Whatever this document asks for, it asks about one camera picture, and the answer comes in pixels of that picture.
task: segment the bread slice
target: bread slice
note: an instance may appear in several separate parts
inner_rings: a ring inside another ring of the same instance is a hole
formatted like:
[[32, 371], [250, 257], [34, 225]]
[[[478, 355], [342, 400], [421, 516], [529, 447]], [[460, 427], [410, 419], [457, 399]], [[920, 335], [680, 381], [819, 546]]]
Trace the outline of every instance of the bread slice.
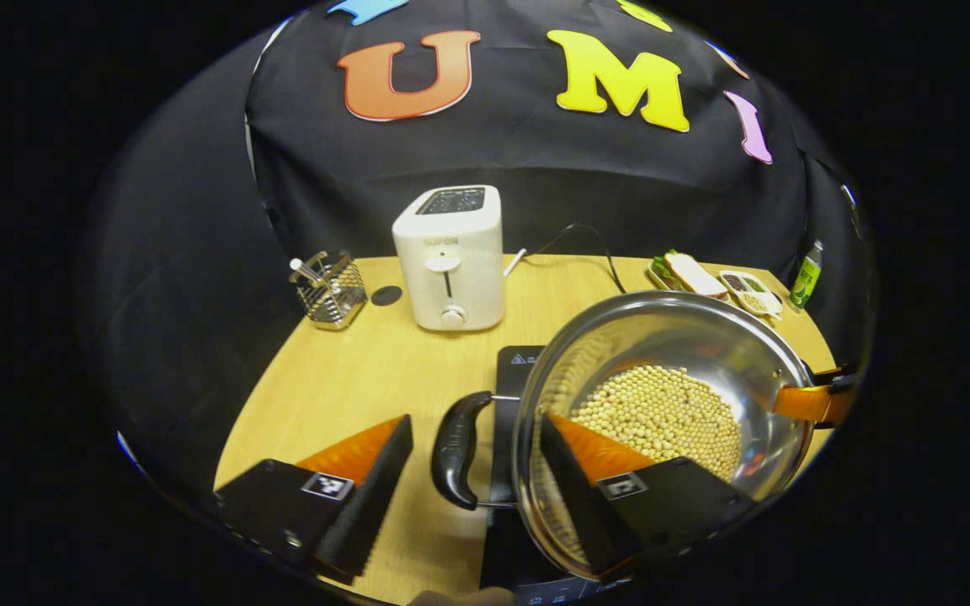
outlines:
[[665, 264], [669, 266], [669, 271], [684, 283], [690, 291], [697, 292], [698, 295], [712, 296], [715, 299], [727, 299], [728, 289], [724, 284], [717, 281], [709, 272], [703, 268], [694, 257], [682, 252], [670, 252], [665, 254]]

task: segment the black round coaster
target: black round coaster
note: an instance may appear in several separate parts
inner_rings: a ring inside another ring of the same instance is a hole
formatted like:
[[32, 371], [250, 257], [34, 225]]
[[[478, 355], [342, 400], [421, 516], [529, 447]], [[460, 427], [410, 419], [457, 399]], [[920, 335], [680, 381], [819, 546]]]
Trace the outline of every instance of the black round coaster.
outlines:
[[397, 286], [385, 286], [373, 292], [373, 306], [391, 306], [403, 295], [403, 289]]

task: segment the wooden table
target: wooden table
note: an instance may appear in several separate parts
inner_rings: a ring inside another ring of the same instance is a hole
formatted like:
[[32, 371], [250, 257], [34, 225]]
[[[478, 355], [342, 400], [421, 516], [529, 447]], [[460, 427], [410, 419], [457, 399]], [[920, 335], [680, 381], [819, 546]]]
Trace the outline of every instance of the wooden table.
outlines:
[[[647, 276], [647, 258], [614, 259], [627, 291], [657, 288]], [[508, 310], [499, 325], [473, 333], [436, 333], [414, 323], [397, 258], [358, 258], [357, 264], [369, 292], [396, 284], [404, 295], [392, 306], [367, 304], [342, 332], [301, 322], [238, 415], [223, 448], [215, 488], [262, 458], [294, 463], [375, 423], [409, 413], [414, 452], [365, 575], [349, 589], [394, 603], [406, 603], [426, 589], [471, 593], [481, 574], [486, 510], [459, 509], [432, 486], [429, 457], [440, 419], [461, 396], [496, 388], [496, 356], [505, 345], [546, 345], [579, 311], [619, 292], [603, 257], [542, 254], [520, 262], [507, 278]], [[715, 276], [732, 268], [704, 266]], [[758, 276], [783, 300], [788, 295], [763, 269], [735, 269]], [[770, 318], [766, 323], [813, 371], [834, 368], [811, 317], [784, 307], [781, 321]], [[821, 448], [828, 430], [816, 434], [807, 460]], [[477, 495], [488, 495], [493, 463], [493, 414], [488, 409], [478, 417], [477, 436], [470, 486]]]

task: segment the black induction cooker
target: black induction cooker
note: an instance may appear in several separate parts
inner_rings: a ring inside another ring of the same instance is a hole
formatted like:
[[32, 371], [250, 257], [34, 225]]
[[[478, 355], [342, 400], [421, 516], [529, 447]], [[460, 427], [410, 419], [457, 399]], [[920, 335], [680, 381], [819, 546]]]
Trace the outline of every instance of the black induction cooker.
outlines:
[[[543, 346], [514, 345], [497, 354], [496, 394], [522, 396], [530, 369]], [[511, 433], [519, 413], [518, 402], [496, 401], [493, 430], [493, 485], [490, 502], [514, 502], [511, 486]], [[481, 587], [505, 587], [515, 593], [519, 606], [571, 603], [586, 595], [607, 591], [623, 582], [603, 584], [571, 576], [555, 567], [536, 548], [519, 511], [490, 509], [485, 532]]]

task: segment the power cord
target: power cord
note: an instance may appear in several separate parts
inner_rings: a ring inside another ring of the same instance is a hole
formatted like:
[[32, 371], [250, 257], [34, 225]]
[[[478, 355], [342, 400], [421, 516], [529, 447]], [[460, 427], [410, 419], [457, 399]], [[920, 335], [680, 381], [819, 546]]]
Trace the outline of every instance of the power cord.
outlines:
[[[563, 229], [560, 230], [558, 234], [556, 234], [556, 237], [552, 238], [549, 241], [549, 244], [546, 244], [541, 248], [536, 249], [534, 252], [528, 252], [527, 254], [523, 254], [522, 258], [531, 257], [531, 256], [534, 256], [534, 254], [540, 254], [545, 252], [546, 249], [548, 249], [551, 245], [556, 244], [556, 241], [558, 241], [559, 238], [562, 238], [563, 234], [566, 234], [569, 231], [576, 229], [576, 227], [584, 227], [584, 229], [594, 232], [594, 235], [597, 237], [597, 242], [600, 242], [601, 248], [605, 250], [605, 257], [608, 258], [609, 260], [609, 269], [612, 269], [613, 283], [616, 283], [616, 288], [619, 288], [621, 293], [626, 293], [627, 291], [624, 290], [623, 284], [620, 284], [620, 276], [616, 275], [616, 266], [612, 264], [612, 253], [609, 252], [609, 245], [605, 244], [605, 238], [601, 236], [600, 231], [595, 230], [592, 226], [588, 226], [588, 224], [571, 223], [570, 226], [563, 227]], [[508, 268], [508, 272], [511, 271], [512, 268], [514, 268], [514, 265], [517, 262], [519, 262], [519, 258], [516, 258], [515, 261], [512, 262], [511, 268]]]

